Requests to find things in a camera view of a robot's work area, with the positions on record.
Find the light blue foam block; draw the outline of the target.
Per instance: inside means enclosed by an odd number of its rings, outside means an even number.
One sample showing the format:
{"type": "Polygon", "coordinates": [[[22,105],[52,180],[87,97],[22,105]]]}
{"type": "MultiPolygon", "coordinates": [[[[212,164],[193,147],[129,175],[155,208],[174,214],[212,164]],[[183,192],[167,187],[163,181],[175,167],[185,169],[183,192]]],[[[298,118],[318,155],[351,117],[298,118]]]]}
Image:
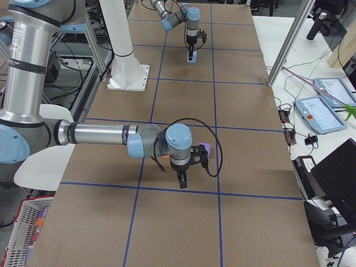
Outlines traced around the light blue foam block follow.
{"type": "Polygon", "coordinates": [[[196,59],[197,59],[197,51],[193,51],[193,58],[192,58],[192,61],[188,61],[188,54],[187,54],[187,62],[195,63],[195,62],[196,62],[196,59]]]}

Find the purple foam block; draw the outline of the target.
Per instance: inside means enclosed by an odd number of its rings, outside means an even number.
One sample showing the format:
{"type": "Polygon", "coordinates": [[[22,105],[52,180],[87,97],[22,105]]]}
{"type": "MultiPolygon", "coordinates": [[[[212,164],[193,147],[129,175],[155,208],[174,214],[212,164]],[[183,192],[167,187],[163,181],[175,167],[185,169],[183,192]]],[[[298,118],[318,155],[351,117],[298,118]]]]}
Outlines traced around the purple foam block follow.
{"type": "Polygon", "coordinates": [[[204,142],[200,142],[199,145],[203,145],[205,150],[208,153],[208,158],[209,159],[213,159],[215,157],[215,149],[212,147],[212,145],[210,143],[204,143],[204,142]]]}

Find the orange black connector box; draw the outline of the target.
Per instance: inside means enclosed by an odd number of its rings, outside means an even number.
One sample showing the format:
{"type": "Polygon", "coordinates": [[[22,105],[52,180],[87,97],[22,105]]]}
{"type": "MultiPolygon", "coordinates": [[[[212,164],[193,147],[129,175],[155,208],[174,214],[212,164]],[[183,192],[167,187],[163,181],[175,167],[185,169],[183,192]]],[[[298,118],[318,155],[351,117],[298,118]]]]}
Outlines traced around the orange black connector box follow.
{"type": "Polygon", "coordinates": [[[289,115],[290,112],[288,110],[278,110],[278,115],[280,118],[281,123],[289,123],[289,115]]]}

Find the black cylinder device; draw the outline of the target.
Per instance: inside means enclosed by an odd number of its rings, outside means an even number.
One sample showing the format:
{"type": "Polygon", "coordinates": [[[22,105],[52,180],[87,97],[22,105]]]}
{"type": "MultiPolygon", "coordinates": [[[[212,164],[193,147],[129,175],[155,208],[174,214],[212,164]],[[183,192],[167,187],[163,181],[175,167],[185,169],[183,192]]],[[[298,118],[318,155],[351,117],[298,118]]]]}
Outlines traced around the black cylinder device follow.
{"type": "Polygon", "coordinates": [[[310,31],[308,32],[306,38],[308,40],[313,40],[315,38],[315,36],[317,35],[317,33],[320,31],[325,19],[327,17],[327,13],[326,12],[321,12],[319,14],[319,16],[317,17],[317,19],[314,21],[310,31]]]}

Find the near teach pendant tablet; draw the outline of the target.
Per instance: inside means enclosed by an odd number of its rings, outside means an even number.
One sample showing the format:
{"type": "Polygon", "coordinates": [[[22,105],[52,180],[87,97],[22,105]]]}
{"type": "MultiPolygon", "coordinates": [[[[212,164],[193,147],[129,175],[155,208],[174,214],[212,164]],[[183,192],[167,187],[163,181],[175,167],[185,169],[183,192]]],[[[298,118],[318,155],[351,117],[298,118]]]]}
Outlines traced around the near teach pendant tablet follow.
{"type": "Polygon", "coordinates": [[[303,120],[318,134],[328,134],[347,128],[345,122],[319,96],[296,100],[295,107],[303,120]]]}

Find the teach pendant tablet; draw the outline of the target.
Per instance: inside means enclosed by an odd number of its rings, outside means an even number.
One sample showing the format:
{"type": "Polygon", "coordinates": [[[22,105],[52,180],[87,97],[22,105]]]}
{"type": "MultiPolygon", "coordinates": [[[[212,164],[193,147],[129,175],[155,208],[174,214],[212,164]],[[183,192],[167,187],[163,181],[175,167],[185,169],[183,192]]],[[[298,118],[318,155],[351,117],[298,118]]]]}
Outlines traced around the teach pendant tablet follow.
{"type": "Polygon", "coordinates": [[[342,102],[355,107],[355,94],[351,92],[341,78],[315,78],[314,84],[342,102]]]}
{"type": "Polygon", "coordinates": [[[328,134],[347,128],[345,122],[319,96],[296,100],[295,107],[303,120],[318,134],[328,134]]]}

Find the far teach pendant tablet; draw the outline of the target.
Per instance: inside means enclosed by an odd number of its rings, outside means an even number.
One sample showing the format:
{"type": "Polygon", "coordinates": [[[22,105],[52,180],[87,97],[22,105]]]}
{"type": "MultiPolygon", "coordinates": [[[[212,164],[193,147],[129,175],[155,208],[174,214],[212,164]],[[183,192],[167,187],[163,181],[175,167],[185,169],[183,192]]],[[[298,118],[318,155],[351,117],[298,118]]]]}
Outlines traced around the far teach pendant tablet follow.
{"type": "Polygon", "coordinates": [[[342,102],[355,107],[355,94],[351,92],[341,78],[315,78],[314,84],[342,102]]]}

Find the black laptop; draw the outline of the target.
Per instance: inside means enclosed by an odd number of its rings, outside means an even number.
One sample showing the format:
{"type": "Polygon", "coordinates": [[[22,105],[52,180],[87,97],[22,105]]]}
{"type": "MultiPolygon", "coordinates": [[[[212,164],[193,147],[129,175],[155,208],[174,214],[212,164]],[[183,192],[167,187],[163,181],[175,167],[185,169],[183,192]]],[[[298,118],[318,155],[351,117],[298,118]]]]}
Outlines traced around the black laptop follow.
{"type": "Polygon", "coordinates": [[[347,222],[355,222],[355,141],[347,139],[312,168],[318,185],[347,222]]]}

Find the green grabber stick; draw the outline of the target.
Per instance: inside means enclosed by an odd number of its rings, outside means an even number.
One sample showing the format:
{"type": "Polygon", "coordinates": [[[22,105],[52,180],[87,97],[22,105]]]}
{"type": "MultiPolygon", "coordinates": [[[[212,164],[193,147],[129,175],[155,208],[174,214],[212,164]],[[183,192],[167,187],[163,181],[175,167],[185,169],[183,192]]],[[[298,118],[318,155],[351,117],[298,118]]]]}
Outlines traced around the green grabber stick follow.
{"type": "Polygon", "coordinates": [[[329,97],[331,100],[337,102],[338,104],[340,104],[342,106],[342,108],[346,109],[348,115],[345,119],[345,121],[348,121],[351,116],[353,116],[355,118],[355,107],[349,105],[349,104],[346,104],[344,102],[342,102],[341,100],[339,100],[338,98],[330,95],[326,90],[322,89],[321,87],[318,87],[317,85],[309,82],[308,79],[306,78],[303,78],[302,76],[298,75],[297,73],[291,71],[290,69],[286,68],[286,67],[282,67],[281,68],[282,70],[285,70],[287,72],[289,72],[290,74],[292,74],[293,76],[297,77],[298,79],[302,80],[303,82],[307,83],[309,86],[312,86],[316,91],[318,91],[319,93],[329,97]]]}

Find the white plastic basket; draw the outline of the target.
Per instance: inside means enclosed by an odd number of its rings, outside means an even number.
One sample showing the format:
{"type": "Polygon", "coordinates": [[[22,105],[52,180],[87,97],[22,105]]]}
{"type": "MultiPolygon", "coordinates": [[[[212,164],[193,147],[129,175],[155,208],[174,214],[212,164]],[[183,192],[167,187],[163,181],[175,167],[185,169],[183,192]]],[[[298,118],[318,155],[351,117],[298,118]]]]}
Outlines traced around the white plastic basket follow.
{"type": "Polygon", "coordinates": [[[39,196],[21,201],[7,248],[4,251],[2,266],[26,266],[33,250],[40,227],[39,217],[44,217],[52,204],[53,196],[39,196]]]}

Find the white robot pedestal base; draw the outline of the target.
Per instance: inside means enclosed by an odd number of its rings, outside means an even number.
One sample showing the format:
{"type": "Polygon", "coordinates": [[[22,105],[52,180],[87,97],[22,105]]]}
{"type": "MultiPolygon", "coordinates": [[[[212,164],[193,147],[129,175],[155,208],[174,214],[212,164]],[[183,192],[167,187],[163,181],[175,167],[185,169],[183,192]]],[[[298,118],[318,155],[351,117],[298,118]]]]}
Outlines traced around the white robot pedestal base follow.
{"type": "Polygon", "coordinates": [[[150,66],[139,63],[134,54],[124,1],[100,1],[114,55],[109,90],[144,91],[150,66]]]}

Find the aluminium frame post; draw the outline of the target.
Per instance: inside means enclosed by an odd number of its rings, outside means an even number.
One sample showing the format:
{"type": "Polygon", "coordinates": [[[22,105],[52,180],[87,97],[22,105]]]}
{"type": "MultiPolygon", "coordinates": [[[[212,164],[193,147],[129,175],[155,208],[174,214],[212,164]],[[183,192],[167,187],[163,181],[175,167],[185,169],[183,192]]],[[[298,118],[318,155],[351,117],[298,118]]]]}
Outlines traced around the aluminium frame post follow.
{"type": "Polygon", "coordinates": [[[268,87],[273,86],[314,3],[315,0],[302,1],[266,81],[268,87]]]}

